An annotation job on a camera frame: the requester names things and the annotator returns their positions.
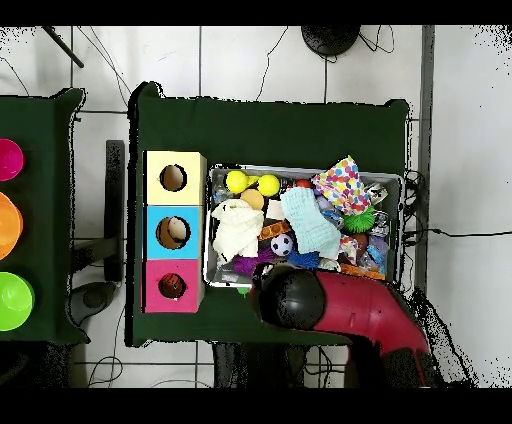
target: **yellow ball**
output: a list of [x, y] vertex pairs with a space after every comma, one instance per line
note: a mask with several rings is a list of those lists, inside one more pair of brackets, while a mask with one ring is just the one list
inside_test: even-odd
[[273, 196], [279, 192], [279, 180], [273, 175], [263, 175], [258, 181], [258, 190], [263, 196]]
[[247, 175], [242, 171], [229, 171], [226, 186], [232, 193], [238, 194], [247, 188]]

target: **shape sorter box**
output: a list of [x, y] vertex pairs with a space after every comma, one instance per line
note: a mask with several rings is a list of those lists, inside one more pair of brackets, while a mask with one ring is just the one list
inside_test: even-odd
[[[203, 206], [147, 206], [146, 259], [197, 259], [201, 260], [203, 248]], [[176, 217], [185, 223], [185, 244], [177, 249], [162, 246], [157, 239], [157, 229], [165, 218]]]
[[[148, 205], [204, 205], [206, 159], [198, 152], [145, 152], [146, 201]], [[182, 186], [164, 187], [165, 170], [182, 174]]]
[[[204, 297], [204, 283], [201, 276], [201, 261], [148, 260], [145, 263], [145, 305], [143, 313], [178, 312], [195, 313]], [[160, 281], [167, 274], [179, 276], [185, 283], [183, 295], [177, 299], [165, 297], [159, 288]]]

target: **purple toy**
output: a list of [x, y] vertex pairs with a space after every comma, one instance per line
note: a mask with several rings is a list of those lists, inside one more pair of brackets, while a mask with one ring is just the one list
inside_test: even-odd
[[262, 262], [272, 262], [277, 258], [272, 249], [267, 248], [258, 251], [256, 258], [244, 258], [243, 256], [235, 256], [233, 258], [233, 269], [237, 274], [252, 277], [256, 266]]

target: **pink bowl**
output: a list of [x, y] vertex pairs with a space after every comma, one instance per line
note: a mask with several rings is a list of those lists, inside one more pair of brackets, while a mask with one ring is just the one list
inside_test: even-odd
[[8, 181], [18, 175], [24, 162], [20, 147], [12, 140], [0, 138], [0, 181]]

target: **metal tray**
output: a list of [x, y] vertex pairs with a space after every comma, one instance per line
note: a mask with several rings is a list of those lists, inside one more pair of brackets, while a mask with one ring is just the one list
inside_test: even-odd
[[[229, 171], [240, 169], [247, 171], [250, 175], [272, 174], [276, 177], [309, 179], [316, 174], [325, 172], [324, 169], [303, 169], [303, 168], [280, 168], [253, 165], [240, 165], [239, 167], [226, 168], [222, 165], [214, 165], [208, 172], [208, 184], [215, 181], [218, 175], [225, 175]], [[387, 255], [386, 280], [398, 281], [400, 277], [400, 255], [402, 253], [402, 233], [404, 228], [403, 209], [405, 203], [405, 182], [399, 175], [378, 174], [371, 172], [360, 172], [361, 180], [368, 186], [373, 182], [381, 183], [388, 191], [387, 197], [375, 206], [375, 209], [386, 212], [390, 218], [390, 231], [388, 235], [389, 252]], [[205, 240], [203, 251], [203, 279], [214, 287], [244, 287], [249, 288], [252, 280], [249, 277], [236, 274], [232, 267], [232, 262], [217, 268], [217, 252], [212, 247], [213, 237], [213, 219], [211, 219], [211, 208], [213, 205], [212, 188], [208, 187], [208, 196], [205, 222]]]

